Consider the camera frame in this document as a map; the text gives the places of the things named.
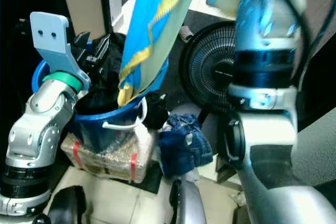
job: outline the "red strap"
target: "red strap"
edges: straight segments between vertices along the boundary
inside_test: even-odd
[[[78,156],[78,148],[80,147],[80,145],[81,145],[80,141],[77,141],[72,149],[72,153],[75,156],[75,160],[79,168],[83,169],[82,162]]]
[[[137,165],[137,153],[133,153],[131,157],[131,180],[135,180],[135,166]]]

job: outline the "green ring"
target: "green ring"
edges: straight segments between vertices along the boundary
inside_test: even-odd
[[[45,76],[43,78],[43,81],[49,80],[49,79],[53,79],[53,80],[58,80],[61,82],[64,82],[66,85],[69,85],[70,87],[72,87],[73,89],[75,89],[77,91],[77,93],[79,91],[82,90],[83,88],[83,83],[81,83],[80,80],[78,80],[76,77],[72,76],[69,73],[65,73],[65,72],[55,72],[52,73],[48,76]]]

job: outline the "plastic wrap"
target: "plastic wrap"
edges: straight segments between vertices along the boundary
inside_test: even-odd
[[[61,149],[66,153],[73,165],[98,177],[118,178],[141,183],[146,175],[154,147],[155,135],[140,124],[132,131],[123,131],[117,135],[116,141],[126,143],[116,151],[107,148],[95,153],[85,148],[71,133],[64,139]]]

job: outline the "yellow trim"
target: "yellow trim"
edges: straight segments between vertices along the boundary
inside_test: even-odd
[[[143,50],[136,52],[130,62],[120,71],[119,74],[119,95],[118,95],[118,105],[124,106],[129,101],[133,100],[139,94],[133,95],[133,87],[129,84],[125,84],[123,88],[120,84],[125,80],[125,78],[142,62],[148,59],[152,52],[153,35],[152,28],[156,22],[158,22],[164,15],[171,11],[172,8],[179,2],[179,0],[162,0],[156,10],[156,14],[152,21],[148,25],[148,35],[150,39],[150,44]]]

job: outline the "blue jeans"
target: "blue jeans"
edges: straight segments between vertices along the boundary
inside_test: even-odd
[[[168,124],[172,126],[171,131],[160,134],[161,162],[166,177],[183,175],[212,162],[211,146],[194,115],[170,115]]]

